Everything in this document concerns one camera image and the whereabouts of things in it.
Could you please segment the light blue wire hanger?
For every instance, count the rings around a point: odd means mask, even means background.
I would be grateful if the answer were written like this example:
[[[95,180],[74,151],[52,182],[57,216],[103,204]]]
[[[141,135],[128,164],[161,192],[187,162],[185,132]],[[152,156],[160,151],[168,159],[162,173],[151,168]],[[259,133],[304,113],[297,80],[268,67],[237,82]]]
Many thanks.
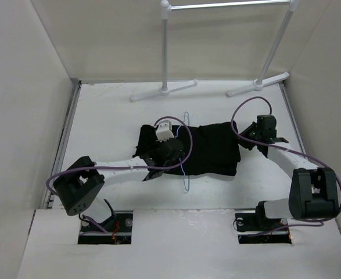
[[[184,112],[184,120],[183,122],[189,126],[190,124],[190,114],[186,111]],[[176,133],[175,133],[175,137],[178,138],[179,134],[180,134],[180,129],[181,126],[178,126]],[[190,190],[190,176],[186,175],[186,172],[183,168],[183,165],[180,165],[182,174],[183,174],[183,183],[184,183],[184,193],[187,194]]]

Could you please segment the black trousers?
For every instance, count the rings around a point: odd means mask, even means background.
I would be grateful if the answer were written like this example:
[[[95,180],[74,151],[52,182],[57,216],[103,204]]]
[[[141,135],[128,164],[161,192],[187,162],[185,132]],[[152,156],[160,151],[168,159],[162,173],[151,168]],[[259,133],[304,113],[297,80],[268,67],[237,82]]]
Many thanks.
[[[239,140],[232,131],[230,122],[191,127],[193,147],[188,160],[182,164],[186,175],[219,174],[234,177],[241,161]],[[147,153],[159,147],[156,129],[143,125],[134,156]],[[180,126],[177,137],[184,146],[184,155],[189,152],[190,139],[184,126]]]

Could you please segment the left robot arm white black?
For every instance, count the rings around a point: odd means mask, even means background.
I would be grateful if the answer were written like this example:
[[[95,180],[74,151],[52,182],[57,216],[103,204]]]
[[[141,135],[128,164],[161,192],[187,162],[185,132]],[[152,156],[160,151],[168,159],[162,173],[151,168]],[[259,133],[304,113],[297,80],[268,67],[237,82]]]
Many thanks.
[[[117,217],[108,200],[98,197],[99,192],[109,185],[158,178],[177,165],[183,154],[181,141],[171,138],[132,159],[99,166],[89,156],[83,156],[58,174],[53,187],[68,216],[79,216],[106,233],[114,227]]]

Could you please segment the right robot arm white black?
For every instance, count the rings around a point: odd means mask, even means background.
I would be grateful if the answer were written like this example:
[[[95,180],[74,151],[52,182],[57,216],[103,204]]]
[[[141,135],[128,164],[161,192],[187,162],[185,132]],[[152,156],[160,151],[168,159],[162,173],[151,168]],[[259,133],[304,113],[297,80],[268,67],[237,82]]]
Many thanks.
[[[289,142],[277,137],[276,118],[259,115],[240,133],[239,143],[252,150],[256,147],[267,159],[278,165],[291,179],[288,198],[261,201],[255,213],[238,217],[240,231],[286,229],[287,219],[300,221],[329,220],[340,212],[335,172],[319,167],[301,153],[293,153]]]

